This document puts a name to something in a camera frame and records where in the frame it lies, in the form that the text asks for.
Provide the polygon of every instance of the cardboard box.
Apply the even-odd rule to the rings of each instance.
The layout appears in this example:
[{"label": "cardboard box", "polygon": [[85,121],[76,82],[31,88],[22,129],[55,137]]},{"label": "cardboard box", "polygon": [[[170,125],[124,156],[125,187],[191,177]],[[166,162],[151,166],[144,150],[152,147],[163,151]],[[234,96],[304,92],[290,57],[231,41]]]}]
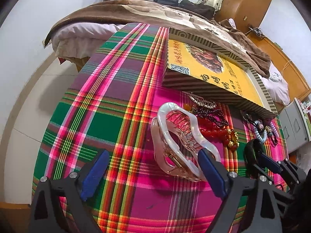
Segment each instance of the cardboard box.
[{"label": "cardboard box", "polygon": [[275,118],[274,103],[254,68],[209,40],[169,30],[163,86],[234,105],[262,119]]}]

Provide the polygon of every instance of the metal screw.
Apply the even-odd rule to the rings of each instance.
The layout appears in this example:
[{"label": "metal screw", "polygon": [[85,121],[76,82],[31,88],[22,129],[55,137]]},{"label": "metal screw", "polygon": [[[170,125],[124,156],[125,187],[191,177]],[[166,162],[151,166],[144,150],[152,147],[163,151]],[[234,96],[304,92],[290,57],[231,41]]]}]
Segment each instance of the metal screw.
[{"label": "metal screw", "polygon": [[48,179],[47,176],[42,176],[41,179],[40,179],[40,181],[41,181],[41,182],[46,182],[47,179]]},{"label": "metal screw", "polygon": [[71,172],[71,173],[69,173],[69,178],[71,178],[71,179],[74,179],[74,178],[76,178],[78,176],[78,173],[77,172]]},{"label": "metal screw", "polygon": [[236,178],[238,176],[238,174],[236,172],[229,172],[229,176],[231,178]]},{"label": "metal screw", "polygon": [[259,179],[260,179],[262,182],[267,181],[267,177],[266,177],[266,176],[263,176],[263,175],[261,175],[261,176],[259,177]]}]

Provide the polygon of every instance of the brown blanket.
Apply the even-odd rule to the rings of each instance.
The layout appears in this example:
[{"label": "brown blanket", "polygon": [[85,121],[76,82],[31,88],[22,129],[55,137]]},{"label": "brown blanket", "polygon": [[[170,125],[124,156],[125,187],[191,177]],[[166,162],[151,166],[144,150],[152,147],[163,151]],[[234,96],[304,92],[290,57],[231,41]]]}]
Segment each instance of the brown blanket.
[{"label": "brown blanket", "polygon": [[148,0],[115,0],[77,10],[58,21],[46,37],[45,45],[58,29],[71,23],[149,23],[185,31],[222,46],[248,62],[262,77],[269,77],[270,57],[228,22],[208,21],[200,15]]}]

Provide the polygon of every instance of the wooden cabinet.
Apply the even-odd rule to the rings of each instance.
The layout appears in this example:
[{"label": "wooden cabinet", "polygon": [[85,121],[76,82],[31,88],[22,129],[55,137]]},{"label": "wooden cabinet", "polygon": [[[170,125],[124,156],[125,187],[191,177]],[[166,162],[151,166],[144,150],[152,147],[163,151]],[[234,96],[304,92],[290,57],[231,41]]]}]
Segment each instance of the wooden cabinet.
[{"label": "wooden cabinet", "polygon": [[238,30],[246,33],[248,25],[259,27],[271,0],[223,0],[221,9],[216,12],[215,20],[232,18]]}]

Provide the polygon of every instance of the tiled floor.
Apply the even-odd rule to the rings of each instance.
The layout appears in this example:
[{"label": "tiled floor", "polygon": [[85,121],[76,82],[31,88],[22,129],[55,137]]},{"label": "tiled floor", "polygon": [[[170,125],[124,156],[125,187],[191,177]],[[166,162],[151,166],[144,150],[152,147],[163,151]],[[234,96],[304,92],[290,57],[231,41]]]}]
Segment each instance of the tiled floor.
[{"label": "tiled floor", "polygon": [[8,203],[31,203],[32,178],[45,129],[77,68],[56,59],[37,81],[16,119],[7,148],[4,196]]}]

